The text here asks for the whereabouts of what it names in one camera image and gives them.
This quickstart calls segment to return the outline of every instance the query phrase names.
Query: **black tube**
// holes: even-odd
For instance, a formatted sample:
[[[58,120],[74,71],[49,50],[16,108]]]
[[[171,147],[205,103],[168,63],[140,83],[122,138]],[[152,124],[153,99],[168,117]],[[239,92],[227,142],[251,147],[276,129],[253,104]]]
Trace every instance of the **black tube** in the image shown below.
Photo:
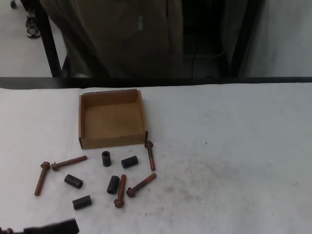
[[[137,156],[133,156],[133,157],[130,157],[121,161],[121,165],[123,168],[132,167],[137,164],[138,164]]]
[[[77,189],[80,189],[83,185],[83,181],[81,179],[78,179],[72,175],[67,175],[64,181],[65,183],[70,184],[71,186],[74,186]]]
[[[90,195],[73,201],[73,206],[75,210],[78,210],[87,206],[91,206],[91,205],[92,205],[92,201],[91,201]]]
[[[115,194],[118,189],[118,185],[119,185],[119,177],[116,175],[113,175],[111,180],[109,181],[109,185],[106,191],[109,194]]]
[[[102,153],[102,161],[103,161],[103,166],[104,167],[109,167],[112,162],[111,162],[111,153],[108,151],[104,151]]]

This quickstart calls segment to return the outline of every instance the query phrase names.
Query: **person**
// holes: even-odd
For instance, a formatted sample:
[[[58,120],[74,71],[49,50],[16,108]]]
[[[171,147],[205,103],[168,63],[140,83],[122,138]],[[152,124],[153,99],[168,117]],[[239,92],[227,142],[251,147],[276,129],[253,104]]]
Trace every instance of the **person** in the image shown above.
[[[40,30],[37,27],[37,18],[35,11],[31,5],[31,0],[20,0],[26,12],[28,13],[26,21],[26,35],[29,38],[39,38],[41,36]]]
[[[92,77],[180,78],[181,0],[40,0],[71,65]]]

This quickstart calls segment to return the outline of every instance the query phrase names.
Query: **rusty bolt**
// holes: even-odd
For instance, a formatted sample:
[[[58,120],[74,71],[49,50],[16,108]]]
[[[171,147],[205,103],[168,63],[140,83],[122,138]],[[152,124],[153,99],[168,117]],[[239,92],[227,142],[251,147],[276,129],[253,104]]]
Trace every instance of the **rusty bolt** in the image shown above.
[[[152,171],[156,170],[153,151],[152,151],[153,146],[154,146],[154,144],[149,140],[144,145],[144,147],[147,149],[147,152],[148,152],[148,158],[150,159],[150,165],[151,165]]]
[[[121,176],[121,182],[120,182],[118,197],[114,201],[114,204],[117,208],[121,208],[125,204],[125,202],[123,201],[123,194],[125,192],[126,178],[127,178],[126,175]]]
[[[88,159],[87,156],[82,156],[82,157],[77,157],[77,158],[74,158],[74,159],[71,159],[71,160],[68,160],[68,161],[65,161],[65,162],[60,162],[60,163],[55,163],[54,162],[51,165],[51,167],[52,167],[53,171],[57,171],[61,167],[65,167],[67,165],[71,165],[71,164],[74,164],[74,163],[77,163],[77,162],[82,162],[82,161],[85,161],[87,159]]]
[[[37,184],[37,187],[36,187],[35,196],[39,196],[40,193],[41,193],[45,176],[46,176],[48,170],[51,168],[50,163],[43,162],[41,164],[41,168],[42,168],[42,171],[41,171],[40,178],[39,178],[39,181],[38,181],[38,184]]]
[[[143,180],[141,183],[136,185],[135,187],[128,188],[128,190],[127,190],[128,197],[134,197],[136,195],[137,191],[139,191],[141,188],[143,188],[145,185],[147,185],[149,182],[151,182],[155,178],[156,178],[156,174],[153,173],[149,177],[147,177],[145,180]]]

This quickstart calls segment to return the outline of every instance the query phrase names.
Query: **sneaker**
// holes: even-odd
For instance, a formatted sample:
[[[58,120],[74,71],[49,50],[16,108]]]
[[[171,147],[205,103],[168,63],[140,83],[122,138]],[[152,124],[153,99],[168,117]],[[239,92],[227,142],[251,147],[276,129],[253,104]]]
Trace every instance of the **sneaker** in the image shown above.
[[[16,9],[18,6],[16,5],[15,1],[11,1],[11,8]]]
[[[38,38],[41,36],[40,30],[37,27],[36,17],[27,16],[26,27],[27,27],[27,34],[26,34],[27,37]]]

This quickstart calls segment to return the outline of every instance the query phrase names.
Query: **open cardboard box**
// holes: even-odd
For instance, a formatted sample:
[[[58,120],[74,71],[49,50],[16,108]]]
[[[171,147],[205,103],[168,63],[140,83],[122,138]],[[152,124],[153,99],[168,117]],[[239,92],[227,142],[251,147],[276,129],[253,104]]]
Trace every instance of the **open cardboard box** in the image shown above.
[[[85,93],[79,98],[82,149],[145,143],[147,124],[137,89]]]

